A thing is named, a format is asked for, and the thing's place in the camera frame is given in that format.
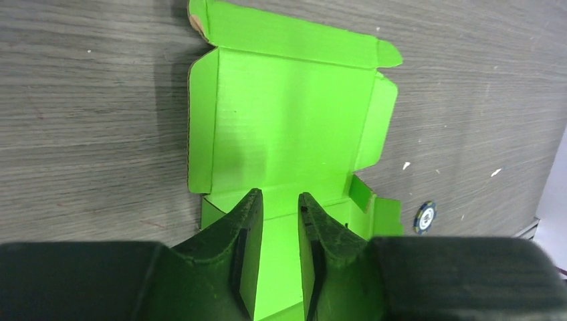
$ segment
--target white speck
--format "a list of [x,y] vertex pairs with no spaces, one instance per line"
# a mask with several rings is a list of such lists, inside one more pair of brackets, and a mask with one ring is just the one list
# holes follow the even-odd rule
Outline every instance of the white speck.
[[497,169],[496,171],[494,171],[492,174],[490,174],[490,177],[494,177],[496,176],[496,174],[500,173],[502,169]]

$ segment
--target poker chip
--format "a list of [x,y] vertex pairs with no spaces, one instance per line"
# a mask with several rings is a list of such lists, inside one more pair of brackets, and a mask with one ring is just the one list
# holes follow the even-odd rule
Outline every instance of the poker chip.
[[421,207],[419,207],[419,211],[417,211],[417,215],[415,215],[415,220],[413,221],[415,233],[424,234],[427,232],[431,228],[436,216],[437,210],[434,202],[428,201],[421,205]]

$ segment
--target gray wood grain surface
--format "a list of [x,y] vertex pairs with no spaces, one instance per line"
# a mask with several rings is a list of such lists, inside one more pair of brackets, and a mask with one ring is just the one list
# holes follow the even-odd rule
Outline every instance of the gray wood grain surface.
[[[511,235],[532,220],[567,122],[567,2],[234,2],[400,49],[405,64],[384,71],[400,88],[386,147],[360,175],[403,201],[406,233],[429,199],[433,235]],[[187,71],[210,47],[186,3],[1,6],[0,241],[195,233]]]

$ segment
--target green cardboard box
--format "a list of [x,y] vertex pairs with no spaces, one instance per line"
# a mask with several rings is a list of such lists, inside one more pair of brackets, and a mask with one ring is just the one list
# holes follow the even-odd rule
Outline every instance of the green cardboard box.
[[354,171],[380,158],[402,63],[389,42],[215,0],[189,2],[216,48],[189,74],[189,189],[202,228],[260,188],[264,225],[254,320],[304,320],[298,195],[361,237],[401,235],[401,204]]

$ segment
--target cardboard edge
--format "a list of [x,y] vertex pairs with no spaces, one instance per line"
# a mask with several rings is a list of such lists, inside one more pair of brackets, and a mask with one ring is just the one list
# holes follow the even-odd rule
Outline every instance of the cardboard edge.
[[377,72],[353,171],[373,166],[380,160],[397,96],[396,84]]
[[209,16],[207,13],[208,0],[188,0],[187,17],[191,27],[201,34],[204,40],[211,43],[208,39]]
[[219,49],[215,48],[189,70],[188,185],[193,193],[212,189],[218,69]]

